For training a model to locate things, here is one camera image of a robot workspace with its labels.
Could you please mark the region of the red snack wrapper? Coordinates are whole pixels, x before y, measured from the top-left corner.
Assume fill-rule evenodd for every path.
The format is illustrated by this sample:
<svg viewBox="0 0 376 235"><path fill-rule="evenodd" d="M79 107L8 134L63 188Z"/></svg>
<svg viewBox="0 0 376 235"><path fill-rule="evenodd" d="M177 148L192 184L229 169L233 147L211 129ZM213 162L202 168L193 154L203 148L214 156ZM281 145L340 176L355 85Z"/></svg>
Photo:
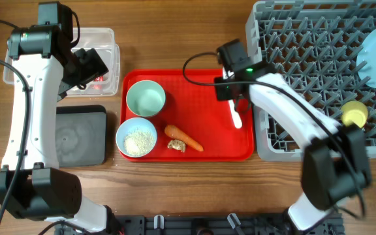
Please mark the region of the red snack wrapper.
<svg viewBox="0 0 376 235"><path fill-rule="evenodd" d="M104 76L99 76L91 83L91 88L100 90L102 88L102 83L104 82Z"/></svg>

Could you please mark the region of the white plastic spoon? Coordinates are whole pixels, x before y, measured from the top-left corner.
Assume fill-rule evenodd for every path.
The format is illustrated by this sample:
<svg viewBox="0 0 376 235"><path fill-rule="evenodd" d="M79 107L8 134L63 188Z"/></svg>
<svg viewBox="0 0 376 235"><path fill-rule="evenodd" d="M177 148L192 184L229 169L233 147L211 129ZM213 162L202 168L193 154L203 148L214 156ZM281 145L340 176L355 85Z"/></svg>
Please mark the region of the white plastic spoon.
<svg viewBox="0 0 376 235"><path fill-rule="evenodd" d="M243 126L243 123L242 123L242 120L240 118L239 113L237 113L237 111L235 111L234 101L233 100L229 100L228 101L228 105L229 105L229 108L230 108L230 114L232 116L232 121L233 121L233 124L234 124L235 128L241 129L242 126Z"/></svg>

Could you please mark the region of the mint green bowl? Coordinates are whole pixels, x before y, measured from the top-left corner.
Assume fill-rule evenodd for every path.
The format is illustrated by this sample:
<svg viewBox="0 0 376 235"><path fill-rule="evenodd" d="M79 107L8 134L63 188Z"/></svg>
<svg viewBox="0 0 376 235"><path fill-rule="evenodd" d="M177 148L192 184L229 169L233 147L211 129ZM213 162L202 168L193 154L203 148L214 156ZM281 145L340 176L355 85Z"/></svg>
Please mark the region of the mint green bowl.
<svg viewBox="0 0 376 235"><path fill-rule="evenodd" d="M136 82L130 87L126 95L129 110L144 118L158 114L165 106L165 102L166 93L164 89L152 80Z"/></svg>

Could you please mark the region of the yellow plastic cup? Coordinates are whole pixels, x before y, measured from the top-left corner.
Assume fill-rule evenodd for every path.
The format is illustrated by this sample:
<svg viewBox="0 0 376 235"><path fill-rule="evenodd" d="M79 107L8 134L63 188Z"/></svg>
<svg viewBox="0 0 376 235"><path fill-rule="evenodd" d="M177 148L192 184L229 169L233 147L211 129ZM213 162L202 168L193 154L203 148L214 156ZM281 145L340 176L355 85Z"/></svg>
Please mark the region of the yellow plastic cup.
<svg viewBox="0 0 376 235"><path fill-rule="evenodd" d="M346 102L340 110L342 112L341 121L346 126L355 124L362 128L368 120L368 109L362 102Z"/></svg>

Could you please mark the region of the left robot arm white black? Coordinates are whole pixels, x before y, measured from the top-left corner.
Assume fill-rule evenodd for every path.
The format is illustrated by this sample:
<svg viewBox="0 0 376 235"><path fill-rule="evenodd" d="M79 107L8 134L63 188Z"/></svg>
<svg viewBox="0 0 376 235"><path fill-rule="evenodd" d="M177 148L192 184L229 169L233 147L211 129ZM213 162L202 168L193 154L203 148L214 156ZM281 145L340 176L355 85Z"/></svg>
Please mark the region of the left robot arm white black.
<svg viewBox="0 0 376 235"><path fill-rule="evenodd" d="M83 195L79 178L59 169L55 149L57 102L108 72L94 49L77 49L78 24L68 6L40 3L37 23L15 27L7 41L15 86L0 169L0 211L84 234L115 234L119 223L112 210Z"/></svg>

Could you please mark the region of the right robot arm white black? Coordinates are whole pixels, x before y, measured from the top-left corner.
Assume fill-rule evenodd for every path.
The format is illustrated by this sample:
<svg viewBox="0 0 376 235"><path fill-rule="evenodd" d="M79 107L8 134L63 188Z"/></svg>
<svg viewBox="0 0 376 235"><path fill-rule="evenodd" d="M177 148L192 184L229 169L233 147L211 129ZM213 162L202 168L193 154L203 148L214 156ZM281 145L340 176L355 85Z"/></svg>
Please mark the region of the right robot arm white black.
<svg viewBox="0 0 376 235"><path fill-rule="evenodd" d="M372 176L363 130L318 111L274 66L255 63L239 40L218 47L216 54L225 72L215 79L218 100L247 99L269 113L302 150L303 193L287 210L294 228L309 231L354 196L360 199L364 218L362 191L371 185Z"/></svg>

